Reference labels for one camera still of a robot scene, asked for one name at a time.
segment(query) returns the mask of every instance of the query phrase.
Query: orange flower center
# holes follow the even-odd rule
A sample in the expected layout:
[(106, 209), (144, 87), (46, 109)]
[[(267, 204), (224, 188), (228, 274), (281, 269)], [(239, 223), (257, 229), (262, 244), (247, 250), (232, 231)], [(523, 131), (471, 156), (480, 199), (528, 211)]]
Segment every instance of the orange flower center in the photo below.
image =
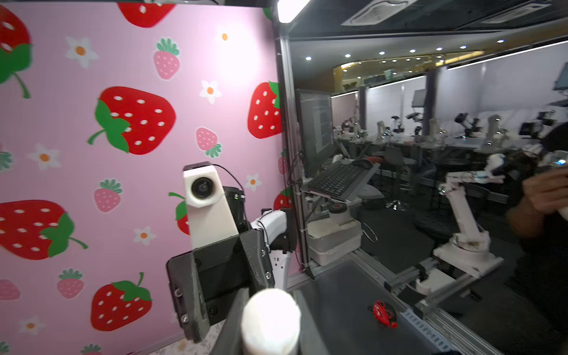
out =
[(75, 53), (77, 53), (80, 56), (84, 56), (85, 54), (87, 54), (87, 51), (85, 50), (85, 48), (81, 47), (80, 45), (78, 45), (75, 48)]

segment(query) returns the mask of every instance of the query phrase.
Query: camera lens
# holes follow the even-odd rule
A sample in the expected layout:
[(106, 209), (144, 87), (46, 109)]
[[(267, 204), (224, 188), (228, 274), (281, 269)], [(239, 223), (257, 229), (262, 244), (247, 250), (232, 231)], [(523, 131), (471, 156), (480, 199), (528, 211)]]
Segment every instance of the camera lens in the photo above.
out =
[(213, 195), (213, 181), (206, 177), (198, 178), (191, 186), (191, 192), (198, 198), (207, 198)]

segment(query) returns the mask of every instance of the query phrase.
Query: fluorescent light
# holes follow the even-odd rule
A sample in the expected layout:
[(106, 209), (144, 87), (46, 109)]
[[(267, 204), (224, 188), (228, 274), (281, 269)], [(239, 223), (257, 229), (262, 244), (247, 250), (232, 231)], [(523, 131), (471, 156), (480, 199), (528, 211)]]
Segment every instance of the fluorescent light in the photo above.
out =
[(459, 68), (465, 68), (466, 66), (475, 65), (475, 64), (481, 64), (481, 63), (489, 62), (489, 61), (492, 61), (492, 60), (501, 59), (501, 58), (506, 58), (506, 57), (514, 56), (514, 55), (521, 54), (521, 53), (532, 52), (532, 51), (536, 51), (537, 49), (548, 48), (548, 47), (552, 47), (552, 46), (554, 46), (554, 45), (565, 44), (565, 43), (568, 43), (568, 40), (567, 40), (567, 41), (562, 41), (562, 42), (556, 42), (556, 43), (552, 43), (552, 44), (547, 44), (547, 45), (542, 45), (542, 46), (536, 47), (536, 48), (525, 49), (524, 51), (520, 51), (520, 52), (509, 53), (509, 54), (506, 54), (506, 55), (504, 55), (504, 56), (499, 56), (499, 57), (495, 57), (495, 58), (489, 58), (489, 59), (485, 59), (485, 60), (480, 60), (480, 61), (475, 62), (475, 63), (463, 64), (463, 65), (456, 66), (456, 67), (453, 67), (453, 68), (448, 68), (448, 70), (454, 70), (454, 69), (459, 69)]
[(310, 0), (279, 0), (278, 19), (282, 23), (290, 23)]
[(388, 85), (399, 84), (401, 82), (410, 81), (410, 80), (414, 80), (414, 79), (420, 79), (420, 78), (423, 78), (423, 77), (424, 77), (424, 75), (420, 75), (418, 77), (414, 77), (414, 78), (410, 78), (410, 79), (404, 79), (404, 80), (400, 80), (400, 81), (390, 82), (390, 83), (384, 84), (384, 85), (373, 86), (373, 87), (369, 88), (369, 90), (376, 89), (378, 87), (384, 87), (384, 86), (388, 86)]
[(339, 95), (335, 95), (335, 96), (331, 96), (331, 97), (339, 97), (339, 96), (352, 95), (352, 94), (357, 94), (357, 91), (351, 91), (350, 93), (339, 94)]

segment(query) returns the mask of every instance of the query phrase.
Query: keyboard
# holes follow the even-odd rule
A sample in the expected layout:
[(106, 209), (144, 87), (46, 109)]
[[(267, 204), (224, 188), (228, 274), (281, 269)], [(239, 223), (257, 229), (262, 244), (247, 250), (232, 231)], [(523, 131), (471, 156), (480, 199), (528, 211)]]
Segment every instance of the keyboard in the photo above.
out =
[(310, 181), (308, 188), (315, 192), (340, 197), (364, 171), (365, 169), (360, 166), (336, 163)]

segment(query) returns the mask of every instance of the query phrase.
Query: wall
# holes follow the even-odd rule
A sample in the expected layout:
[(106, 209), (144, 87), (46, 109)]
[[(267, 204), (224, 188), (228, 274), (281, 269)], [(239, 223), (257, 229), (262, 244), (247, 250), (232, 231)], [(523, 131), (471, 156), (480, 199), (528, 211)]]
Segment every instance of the wall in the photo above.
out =
[[(391, 129), (396, 128), (398, 124), (395, 124), (394, 119), (391, 119), (391, 117), (401, 117), (401, 114), (403, 115), (404, 132), (394, 133), (394, 135), (413, 135), (414, 128), (419, 123), (406, 119), (406, 115), (414, 112), (411, 107), (414, 91), (424, 89), (425, 87), (426, 79), (420, 77), (410, 81), (369, 89), (367, 93), (367, 130), (369, 135), (377, 134), (377, 122), (379, 121), (384, 121), (385, 126), (391, 127)], [(422, 112), (422, 108), (417, 108), (416, 112)]]
[(170, 195), (183, 166), (229, 169), (250, 220), (286, 201), (271, 22), (251, 7), (5, 6), (0, 342), (124, 355), (179, 337), (165, 264), (191, 250)]
[(565, 99), (553, 91), (554, 81), (568, 61), (568, 43), (537, 49), (453, 70), (442, 69), (438, 78), (435, 117), (452, 135), (463, 132), (453, 119), (460, 112), (478, 117), (482, 126), (499, 114), (501, 127), (513, 135), (522, 122), (539, 111), (553, 109), (554, 119), (566, 121), (566, 111), (548, 103)]

